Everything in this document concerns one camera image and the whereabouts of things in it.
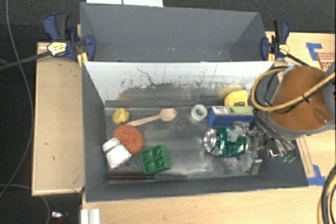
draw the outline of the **blue tape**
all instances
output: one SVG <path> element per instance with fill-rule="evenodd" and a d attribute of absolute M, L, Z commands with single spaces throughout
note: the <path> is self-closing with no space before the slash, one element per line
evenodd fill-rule
<path fill-rule="evenodd" d="M 314 167 L 314 170 L 315 170 L 316 177 L 307 178 L 308 185 L 309 186 L 323 186 L 324 182 L 325 182 L 325 177 L 321 176 L 319 166 L 313 164 L 313 167 Z"/>
<path fill-rule="evenodd" d="M 306 43 L 306 46 L 309 50 L 310 57 L 313 61 L 317 61 L 317 57 L 314 49 L 322 49 L 322 44 L 320 43 Z"/>

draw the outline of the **green can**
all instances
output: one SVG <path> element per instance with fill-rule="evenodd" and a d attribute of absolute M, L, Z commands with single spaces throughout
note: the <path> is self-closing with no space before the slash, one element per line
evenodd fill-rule
<path fill-rule="evenodd" d="M 226 127 L 210 128 L 203 142 L 207 152 L 221 157 L 239 157 L 247 150 L 246 138 Z"/>

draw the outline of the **blue clamp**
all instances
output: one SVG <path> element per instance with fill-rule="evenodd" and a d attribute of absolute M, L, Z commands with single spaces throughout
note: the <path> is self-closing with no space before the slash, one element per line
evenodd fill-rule
<path fill-rule="evenodd" d="M 286 45 L 287 38 L 289 37 L 289 24 L 285 20 L 282 20 L 281 22 L 274 20 L 273 24 L 275 36 L 272 36 L 272 42 L 270 43 L 269 39 L 264 37 L 262 38 L 260 44 L 260 54 L 264 61 L 268 60 L 269 54 L 274 55 L 275 59 L 285 57 L 287 55 L 281 46 Z"/>
<path fill-rule="evenodd" d="M 76 47 L 80 47 L 80 52 L 86 52 L 88 60 L 93 61 L 96 53 L 96 44 L 93 36 L 89 35 L 84 40 L 81 40 L 75 31 L 67 27 L 68 18 L 69 15 L 67 14 L 52 13 L 43 20 L 43 28 L 49 36 L 50 41 L 61 41 L 63 44 L 66 44 L 64 52 L 51 55 L 76 61 L 78 54 Z"/>

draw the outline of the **blue object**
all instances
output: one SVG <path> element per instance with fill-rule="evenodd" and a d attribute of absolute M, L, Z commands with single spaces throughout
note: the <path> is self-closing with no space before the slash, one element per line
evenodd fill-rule
<path fill-rule="evenodd" d="M 316 177 L 307 178 L 309 186 L 323 186 L 325 182 L 325 177 L 321 176 L 320 168 L 318 165 L 313 164 Z"/>
<path fill-rule="evenodd" d="M 273 24 L 275 36 L 272 36 L 272 42 L 270 43 L 269 39 L 264 37 L 260 43 L 260 54 L 264 61 L 268 59 L 268 54 L 273 54 L 276 59 L 286 56 L 281 52 L 280 45 L 286 44 L 290 33 L 289 24 L 285 20 L 282 20 L 281 22 L 274 20 Z"/>
<path fill-rule="evenodd" d="M 309 50 L 310 57 L 313 61 L 317 61 L 317 57 L 314 49 L 322 49 L 322 44 L 320 43 L 306 43 Z"/>
<path fill-rule="evenodd" d="M 213 108 L 211 108 L 206 120 L 211 127 L 232 127 L 236 121 L 248 122 L 251 125 L 254 120 L 254 115 L 217 115 Z"/>
<path fill-rule="evenodd" d="M 54 55 L 55 57 L 65 57 L 72 61 L 77 60 L 76 47 L 80 47 L 88 55 L 88 60 L 92 61 L 96 54 L 96 44 L 92 35 L 88 35 L 84 40 L 80 40 L 77 33 L 67 27 L 69 15 L 49 14 L 43 19 L 44 31 L 48 34 L 50 41 L 62 41 L 67 44 L 65 54 Z"/>

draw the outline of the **white tape roll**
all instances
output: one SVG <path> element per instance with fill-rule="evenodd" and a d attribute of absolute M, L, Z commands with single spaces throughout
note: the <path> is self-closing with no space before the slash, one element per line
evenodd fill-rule
<path fill-rule="evenodd" d="M 190 116 L 195 120 L 195 121 L 202 121 L 206 118 L 208 115 L 208 109 L 206 109 L 205 106 L 202 104 L 197 104 L 191 109 Z"/>

